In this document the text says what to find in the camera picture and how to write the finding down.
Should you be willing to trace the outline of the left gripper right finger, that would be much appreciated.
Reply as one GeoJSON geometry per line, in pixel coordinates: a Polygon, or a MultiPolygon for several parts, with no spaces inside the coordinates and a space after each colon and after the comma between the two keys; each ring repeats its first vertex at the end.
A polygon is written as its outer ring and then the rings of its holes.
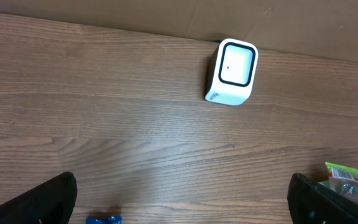
{"type": "Polygon", "coordinates": [[[301,173],[292,175],[287,201],[293,224],[358,224],[358,204],[301,173]]]}

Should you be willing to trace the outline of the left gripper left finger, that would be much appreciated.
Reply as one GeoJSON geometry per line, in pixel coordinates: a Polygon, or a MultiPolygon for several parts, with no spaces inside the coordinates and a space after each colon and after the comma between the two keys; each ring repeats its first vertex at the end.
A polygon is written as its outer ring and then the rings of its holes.
{"type": "Polygon", "coordinates": [[[67,224],[77,193],[75,176],[64,172],[0,205],[0,224],[67,224]]]}

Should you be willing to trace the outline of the green haribo gummy bag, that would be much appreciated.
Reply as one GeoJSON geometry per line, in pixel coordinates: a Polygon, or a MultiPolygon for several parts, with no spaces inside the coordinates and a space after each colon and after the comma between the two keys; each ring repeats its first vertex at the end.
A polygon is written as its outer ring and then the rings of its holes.
{"type": "Polygon", "coordinates": [[[358,169],[325,162],[329,180],[320,182],[344,198],[358,204],[358,169]]]}

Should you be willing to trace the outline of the blue oreo cookie pack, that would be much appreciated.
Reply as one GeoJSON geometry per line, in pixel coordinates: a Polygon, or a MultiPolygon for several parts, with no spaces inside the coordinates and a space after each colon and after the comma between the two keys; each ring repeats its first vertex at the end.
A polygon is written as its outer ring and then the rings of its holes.
{"type": "Polygon", "coordinates": [[[122,224],[121,216],[110,216],[106,218],[88,217],[86,224],[122,224]]]}

